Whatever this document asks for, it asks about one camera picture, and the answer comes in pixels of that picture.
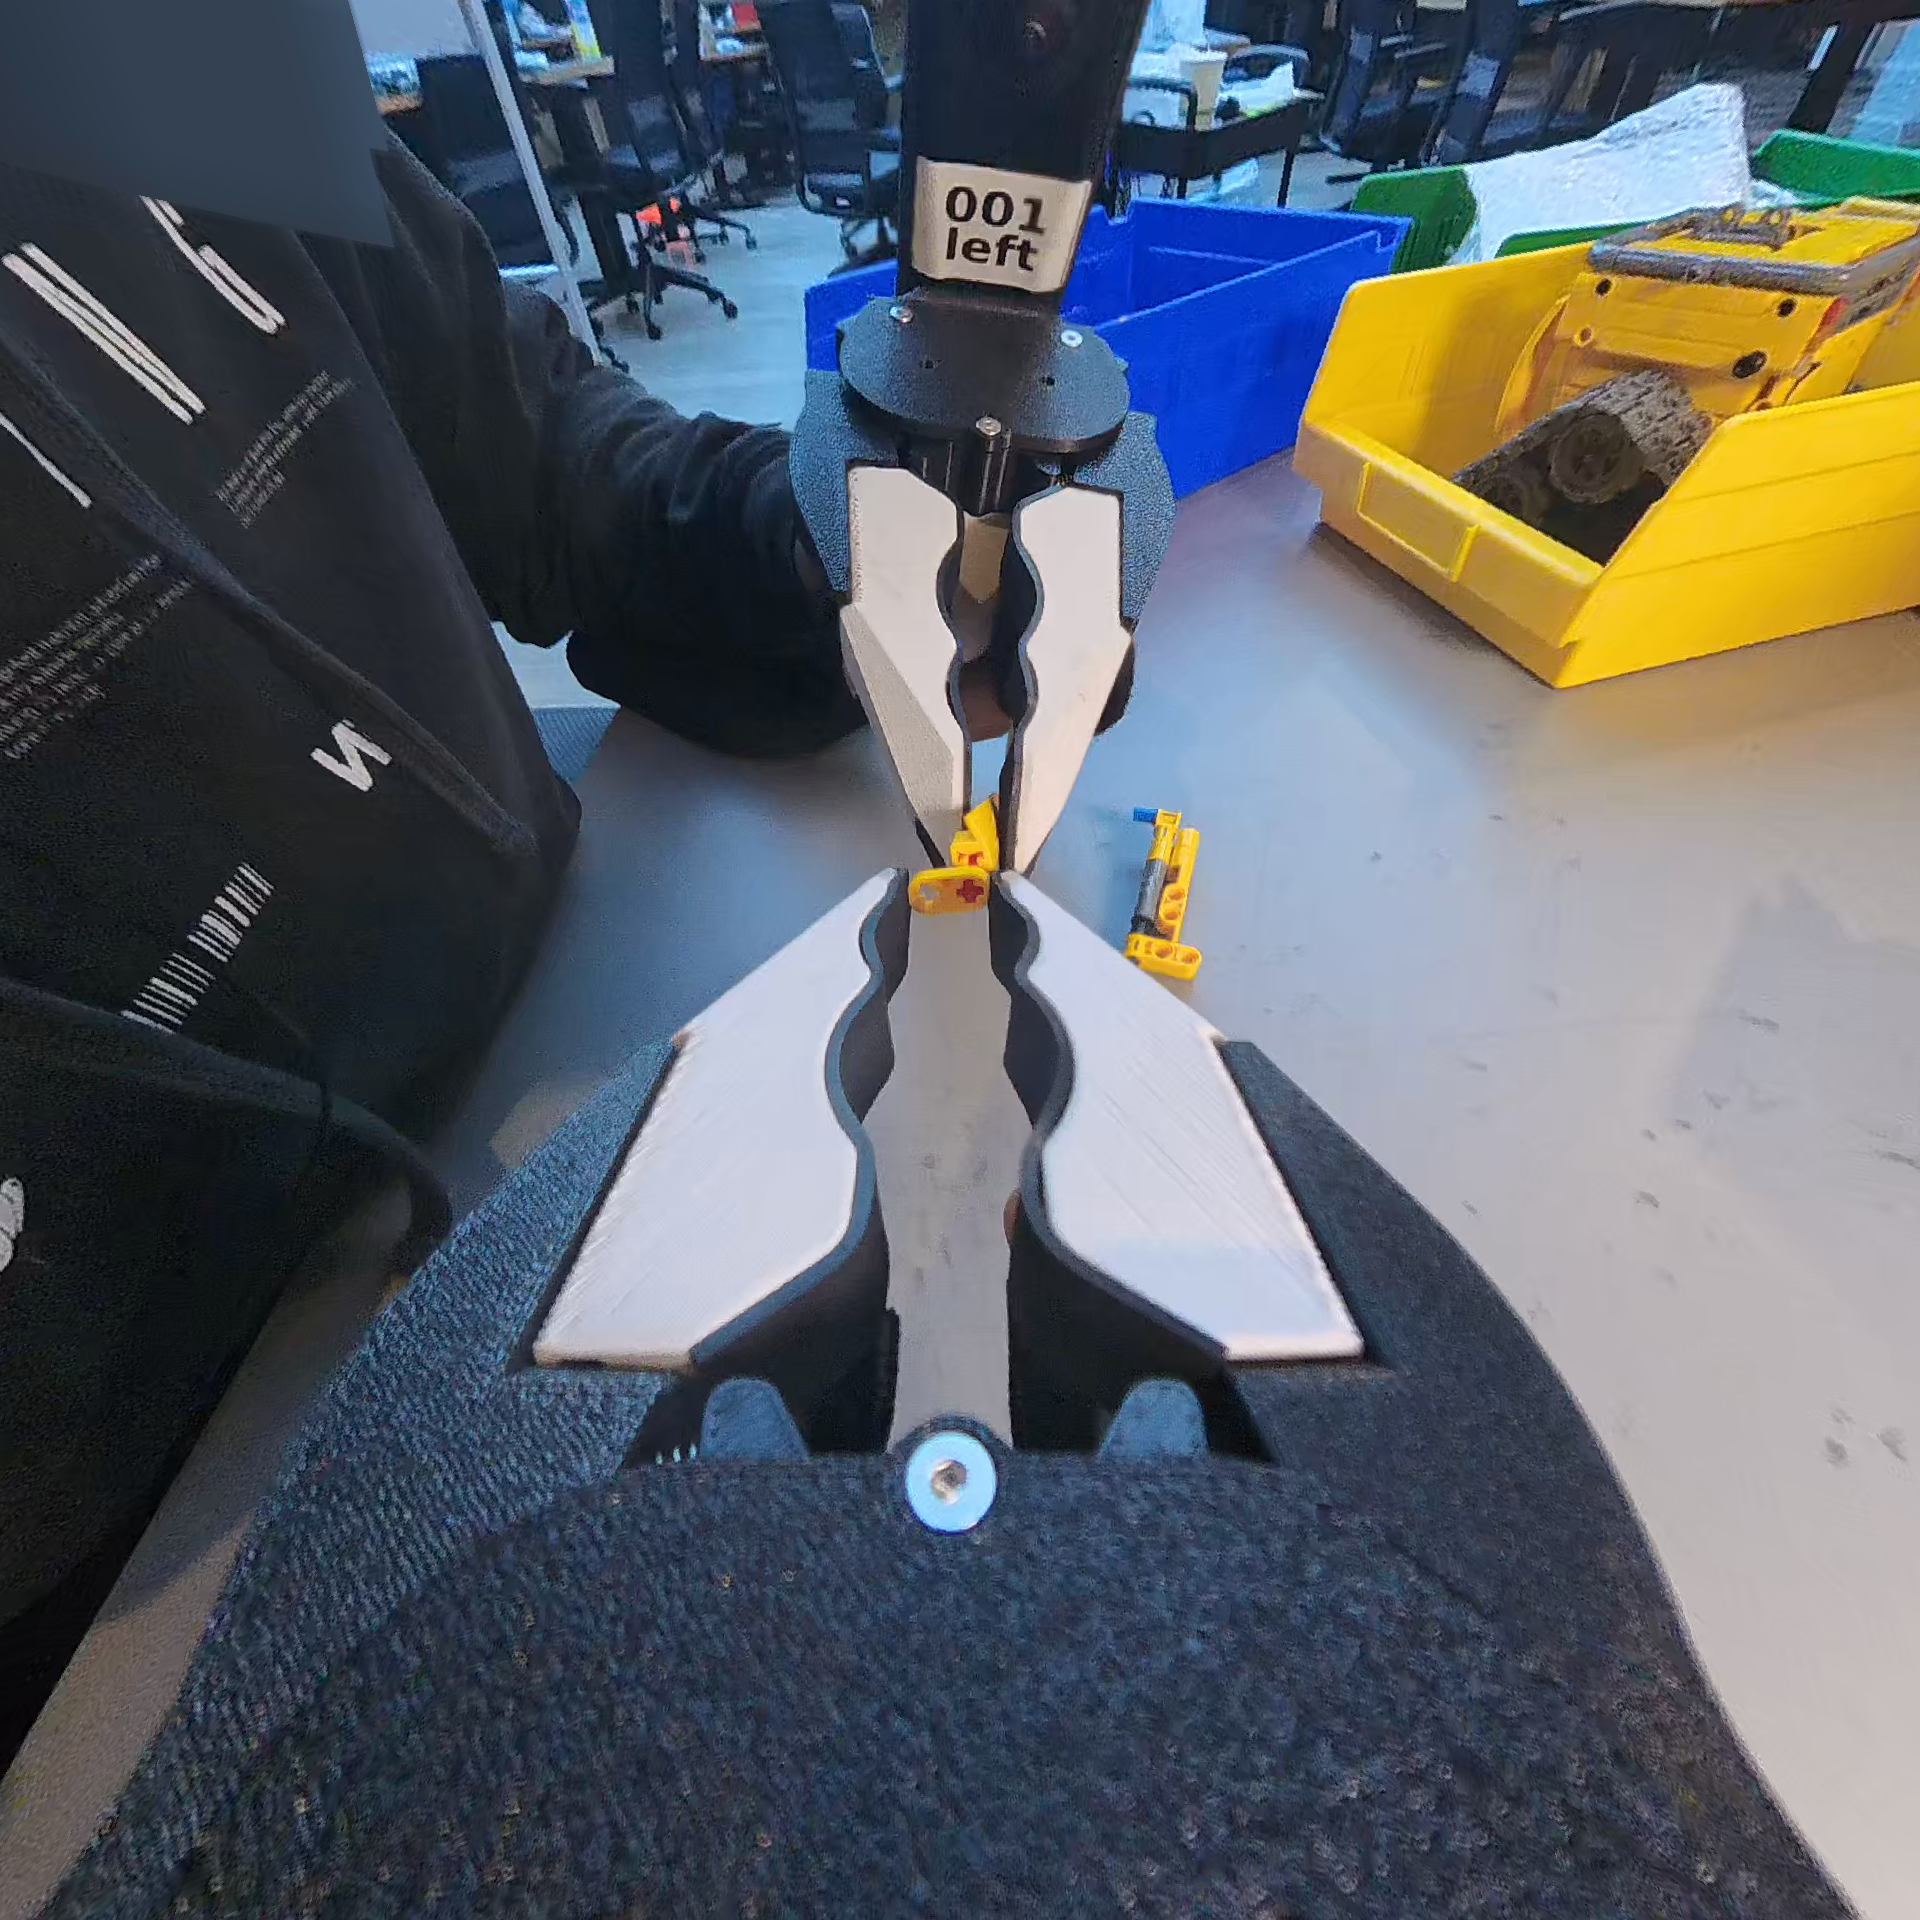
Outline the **clear bubble wrap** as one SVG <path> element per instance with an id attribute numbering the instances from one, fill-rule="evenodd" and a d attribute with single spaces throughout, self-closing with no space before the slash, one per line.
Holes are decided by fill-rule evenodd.
<path id="1" fill-rule="evenodd" d="M 1464 166 L 1475 218 L 1451 263 L 1480 263 L 1516 233 L 1640 225 L 1742 204 L 1751 174 L 1743 95 L 1693 83 L 1587 139 Z"/>

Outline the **person's left forearm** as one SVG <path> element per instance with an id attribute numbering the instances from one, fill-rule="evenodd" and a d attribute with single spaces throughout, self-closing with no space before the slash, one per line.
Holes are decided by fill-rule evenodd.
<path id="1" fill-rule="evenodd" d="M 788 482 L 787 435 L 686 416 L 511 288 L 492 392 L 492 609 L 575 679 L 699 746 L 794 758 L 864 726 Z"/>

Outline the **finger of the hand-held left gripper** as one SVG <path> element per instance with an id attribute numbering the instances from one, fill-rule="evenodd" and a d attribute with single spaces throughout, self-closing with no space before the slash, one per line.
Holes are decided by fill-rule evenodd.
<path id="1" fill-rule="evenodd" d="M 854 465 L 842 655 L 903 796 L 935 854 L 962 828 L 970 741 L 957 708 L 958 641 L 940 601 L 962 511 L 903 468 Z"/>
<path id="2" fill-rule="evenodd" d="M 1131 657 L 1117 492 L 1049 489 L 1014 510 L 996 619 L 1002 704 L 1014 714 L 1001 865 L 1029 874 Z"/>

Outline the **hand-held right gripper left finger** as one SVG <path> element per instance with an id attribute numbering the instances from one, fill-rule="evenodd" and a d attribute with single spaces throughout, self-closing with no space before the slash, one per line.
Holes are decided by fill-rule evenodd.
<path id="1" fill-rule="evenodd" d="M 898 1324 L 866 1116 L 906 875 L 883 869 L 684 1023 L 532 1334 L 544 1371 L 665 1379 L 648 1428 L 766 1379 L 812 1451 L 883 1449 Z"/>

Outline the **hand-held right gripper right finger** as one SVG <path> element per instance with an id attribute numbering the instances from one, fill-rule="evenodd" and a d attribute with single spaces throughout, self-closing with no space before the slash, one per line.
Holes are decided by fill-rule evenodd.
<path id="1" fill-rule="evenodd" d="M 1256 1449 L 1235 1373 L 1364 1357 L 1353 1311 L 1231 1068 L 1188 1002 L 1032 880 L 996 877 L 1006 1078 L 1029 1120 L 1006 1280 L 1010 1438 L 1097 1451 L 1174 1379 Z"/>

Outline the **blue storage bin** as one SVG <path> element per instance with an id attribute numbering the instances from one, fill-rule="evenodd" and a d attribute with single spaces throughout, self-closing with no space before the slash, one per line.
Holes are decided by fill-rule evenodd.
<path id="1" fill-rule="evenodd" d="M 1353 209 L 1091 207 L 1063 324 L 1125 366 L 1186 499 L 1295 444 L 1346 292 L 1383 274 L 1402 237 L 1402 218 Z"/>

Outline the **grey desk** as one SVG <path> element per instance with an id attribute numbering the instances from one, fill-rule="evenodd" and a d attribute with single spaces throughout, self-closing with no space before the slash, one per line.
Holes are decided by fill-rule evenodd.
<path id="1" fill-rule="evenodd" d="M 1916 616 L 1549 690 L 1317 526 L 1189 497 L 1140 683 L 1039 883 L 1117 939 L 1133 804 L 1205 836 L 1191 1006 L 1532 1322 L 1704 1667 L 1865 1916 L 1916 1916 Z M 560 918 L 430 1149 L 457 1213 L 639 1050 L 904 864 L 866 736 L 787 764 L 619 717 Z M 1018 1172 L 983 928 L 914 943 L 871 1116 L 896 1427 L 1002 1421 Z M 386 1220 L 287 1291 L 5 1783 L 36 1916 L 165 1717 L 259 1489 L 377 1311 Z"/>

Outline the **yellow brick arm with axle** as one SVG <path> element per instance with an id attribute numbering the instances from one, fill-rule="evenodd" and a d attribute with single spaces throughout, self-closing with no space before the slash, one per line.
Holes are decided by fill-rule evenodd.
<path id="1" fill-rule="evenodd" d="M 1203 836 L 1176 809 L 1137 804 L 1133 819 L 1150 830 L 1150 842 L 1128 934 L 1140 932 L 1188 944 L 1184 924 Z"/>

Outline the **person's black hoodie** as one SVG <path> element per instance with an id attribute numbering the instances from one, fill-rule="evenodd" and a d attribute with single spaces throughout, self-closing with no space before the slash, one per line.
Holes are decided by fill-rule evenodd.
<path id="1" fill-rule="evenodd" d="M 5 1757 L 578 833 L 351 246 L 5 166 Z"/>

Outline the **green storage bin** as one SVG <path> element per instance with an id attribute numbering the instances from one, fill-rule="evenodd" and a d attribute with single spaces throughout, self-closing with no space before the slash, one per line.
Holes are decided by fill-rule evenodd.
<path id="1" fill-rule="evenodd" d="M 1809 205 L 1847 198 L 1917 200 L 1917 150 L 1823 130 L 1768 133 L 1750 157 L 1750 174 Z"/>
<path id="2" fill-rule="evenodd" d="M 1480 218 L 1470 169 L 1461 165 L 1373 172 L 1360 178 L 1350 209 L 1404 221 L 1390 272 L 1451 263 Z"/>

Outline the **white metal post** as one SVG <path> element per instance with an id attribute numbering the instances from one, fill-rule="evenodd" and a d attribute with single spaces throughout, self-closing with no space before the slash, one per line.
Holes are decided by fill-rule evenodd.
<path id="1" fill-rule="evenodd" d="M 541 162 L 535 148 L 535 142 L 526 129 L 524 114 L 517 107 L 515 95 L 515 73 L 510 67 L 508 59 L 502 51 L 498 35 L 492 35 L 490 19 L 487 9 L 481 1 L 459 1 L 457 5 L 461 19 L 469 27 L 474 50 L 482 59 L 492 86 L 492 95 L 502 108 L 503 125 L 508 129 L 508 139 L 515 153 L 515 165 L 526 186 L 526 194 L 535 217 L 541 225 L 542 246 L 548 252 L 544 266 L 541 268 L 508 268 L 510 276 L 517 280 L 531 280 L 542 276 L 555 292 L 553 298 L 566 312 L 568 326 L 575 336 L 589 347 L 596 364 L 614 364 L 614 356 L 603 343 L 596 323 L 592 320 L 584 296 L 578 284 L 578 276 L 573 259 L 568 257 L 568 243 L 564 225 L 555 212 L 553 200 L 548 191 L 548 182 L 541 174 Z"/>

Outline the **black office chair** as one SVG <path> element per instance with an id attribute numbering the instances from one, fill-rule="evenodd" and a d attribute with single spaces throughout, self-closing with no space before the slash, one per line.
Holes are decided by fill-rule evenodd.
<path id="1" fill-rule="evenodd" d="M 617 305 L 658 342 L 660 298 L 678 288 L 735 320 L 737 304 L 700 270 L 704 162 L 668 73 L 660 5 L 591 1 L 589 13 L 611 62 L 611 74 L 591 83 L 608 142 L 583 198 L 599 265 L 595 309 Z"/>
<path id="2" fill-rule="evenodd" d="M 800 205 L 837 221 L 844 268 L 896 256 L 898 78 L 883 70 L 869 13 L 854 1 L 757 7 L 794 153 Z"/>

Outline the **yellow storage bin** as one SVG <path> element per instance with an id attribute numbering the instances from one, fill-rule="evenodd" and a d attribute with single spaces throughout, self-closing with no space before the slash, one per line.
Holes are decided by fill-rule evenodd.
<path id="1" fill-rule="evenodd" d="M 1320 517 L 1549 687 L 1916 603 L 1916 312 L 1841 398 L 1742 416 L 1596 559 L 1461 489 L 1587 246 L 1355 284 L 1294 465 Z"/>

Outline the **yellow tracked brick robot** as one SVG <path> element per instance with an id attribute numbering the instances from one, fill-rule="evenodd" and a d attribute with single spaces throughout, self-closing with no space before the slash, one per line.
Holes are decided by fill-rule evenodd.
<path id="1" fill-rule="evenodd" d="M 1601 564 L 1718 427 L 1862 392 L 1916 274 L 1901 200 L 1693 207 L 1601 234 L 1451 480 Z"/>

